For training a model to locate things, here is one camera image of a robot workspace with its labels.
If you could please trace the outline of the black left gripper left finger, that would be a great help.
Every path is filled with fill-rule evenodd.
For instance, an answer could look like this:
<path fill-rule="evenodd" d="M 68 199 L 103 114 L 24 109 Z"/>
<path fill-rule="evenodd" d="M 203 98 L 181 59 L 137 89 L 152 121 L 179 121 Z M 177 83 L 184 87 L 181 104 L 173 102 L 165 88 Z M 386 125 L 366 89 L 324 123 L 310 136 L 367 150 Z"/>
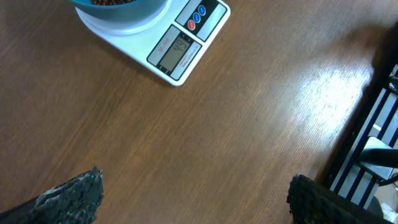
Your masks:
<path fill-rule="evenodd" d="M 103 198 L 103 171 L 94 167 L 2 212 L 1 224 L 93 223 Z"/>

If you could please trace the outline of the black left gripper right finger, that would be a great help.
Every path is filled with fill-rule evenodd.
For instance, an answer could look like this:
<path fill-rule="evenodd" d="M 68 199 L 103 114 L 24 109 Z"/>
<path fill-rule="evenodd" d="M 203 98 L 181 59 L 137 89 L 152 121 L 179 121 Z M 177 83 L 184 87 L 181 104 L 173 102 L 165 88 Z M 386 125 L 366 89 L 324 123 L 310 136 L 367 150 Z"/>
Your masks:
<path fill-rule="evenodd" d="M 350 202 L 302 174 L 293 176 L 289 186 L 287 203 L 293 222 L 297 224 L 390 223 L 383 217 Z"/>

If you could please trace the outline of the white digital kitchen scale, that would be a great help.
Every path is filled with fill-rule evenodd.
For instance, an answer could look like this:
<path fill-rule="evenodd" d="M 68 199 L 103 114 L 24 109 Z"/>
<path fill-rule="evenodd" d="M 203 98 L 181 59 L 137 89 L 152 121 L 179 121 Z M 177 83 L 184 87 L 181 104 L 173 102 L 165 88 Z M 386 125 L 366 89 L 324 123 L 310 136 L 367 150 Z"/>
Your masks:
<path fill-rule="evenodd" d="M 231 14 L 221 0 L 167 0 L 149 17 L 129 22 L 75 9 L 90 31 L 173 86 L 185 83 Z"/>

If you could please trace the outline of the red beans in bowl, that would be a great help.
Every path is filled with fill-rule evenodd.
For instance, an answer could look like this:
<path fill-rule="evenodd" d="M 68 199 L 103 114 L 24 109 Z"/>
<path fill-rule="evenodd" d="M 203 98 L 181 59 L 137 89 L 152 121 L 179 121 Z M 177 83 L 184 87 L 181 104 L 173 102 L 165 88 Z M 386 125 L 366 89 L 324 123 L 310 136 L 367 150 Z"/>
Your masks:
<path fill-rule="evenodd" d="M 114 6 L 120 4 L 127 4 L 135 0 L 92 0 L 92 3 L 100 6 Z"/>

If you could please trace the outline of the blue plastic bowl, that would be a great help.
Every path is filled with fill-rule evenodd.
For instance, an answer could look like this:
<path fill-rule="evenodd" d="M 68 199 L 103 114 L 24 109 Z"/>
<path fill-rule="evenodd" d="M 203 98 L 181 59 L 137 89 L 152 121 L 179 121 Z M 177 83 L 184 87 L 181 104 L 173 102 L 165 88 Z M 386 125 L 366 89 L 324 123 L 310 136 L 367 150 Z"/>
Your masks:
<path fill-rule="evenodd" d="M 81 11 L 107 21 L 140 21 L 158 9 L 162 8 L 167 0 L 135 0 L 127 4 L 114 6 L 100 6 L 91 0 L 70 0 L 70 2 Z"/>

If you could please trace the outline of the black metal frame rack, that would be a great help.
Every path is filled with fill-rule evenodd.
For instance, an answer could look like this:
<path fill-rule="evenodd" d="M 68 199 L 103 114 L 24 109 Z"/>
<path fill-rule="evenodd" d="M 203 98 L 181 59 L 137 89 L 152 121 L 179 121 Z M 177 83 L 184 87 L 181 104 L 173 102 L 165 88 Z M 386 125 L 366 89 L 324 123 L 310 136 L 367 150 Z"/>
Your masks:
<path fill-rule="evenodd" d="M 322 184 L 397 223 L 397 63 L 377 79 Z"/>

